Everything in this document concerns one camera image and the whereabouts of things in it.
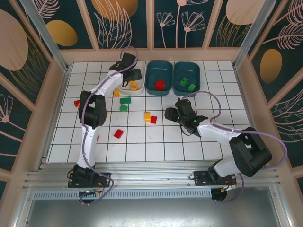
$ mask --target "black mounting plate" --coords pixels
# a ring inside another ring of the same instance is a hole
[[[237,184],[235,175],[227,176],[233,183]],[[196,186],[214,186],[214,185],[229,185],[230,182],[225,178],[220,178],[214,182],[208,175],[208,171],[194,171],[194,181]]]
[[[108,177],[111,176],[111,173],[102,173]],[[90,184],[89,181],[84,180],[83,178],[79,177],[78,175],[71,173],[70,174],[70,178],[69,178],[69,182],[68,182],[68,187],[69,188],[99,188],[100,184],[99,181],[101,181],[101,183],[104,185],[105,188],[109,188],[109,184],[110,182],[107,181],[107,178],[100,176],[99,174],[95,174],[95,181]]]

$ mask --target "yellow circle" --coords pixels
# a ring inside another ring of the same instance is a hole
[[[109,20],[122,20],[123,14],[118,10],[118,5],[126,10],[129,17],[131,17],[138,9],[138,0],[91,0],[96,11],[103,17]]]
[[[264,0],[228,0],[227,19],[236,25],[249,25],[254,22]]]
[[[9,13],[0,9],[0,65],[17,71],[27,61],[27,35],[21,24]]]
[[[267,84],[274,82],[281,68],[282,56],[280,52],[275,49],[267,50],[261,59],[260,74],[262,80]]]
[[[73,46],[77,43],[77,33],[66,22],[62,20],[52,20],[48,22],[46,26],[57,44],[61,46]]]

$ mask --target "white tray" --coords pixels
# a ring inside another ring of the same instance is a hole
[[[123,95],[128,96],[138,96],[144,91],[144,85],[145,85],[145,69],[146,65],[144,61],[138,61],[137,65],[134,67],[134,69],[140,69],[142,78],[140,80],[136,80],[138,83],[138,90],[133,91],[130,89],[130,84],[128,84],[126,87],[122,87],[122,85],[118,86],[119,92]]]

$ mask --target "gray floor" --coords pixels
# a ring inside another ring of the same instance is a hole
[[[201,199],[34,201],[27,227],[277,227],[266,188],[246,188],[235,203]]]

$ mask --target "yellow block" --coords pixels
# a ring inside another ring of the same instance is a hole
[[[150,112],[145,112],[144,113],[144,120],[145,120],[145,122],[151,122],[151,114],[150,114]]]
[[[132,91],[138,90],[138,83],[137,82],[132,82],[131,83],[131,90]]]
[[[115,97],[120,97],[120,93],[119,93],[119,90],[117,88],[114,90],[114,96]]]

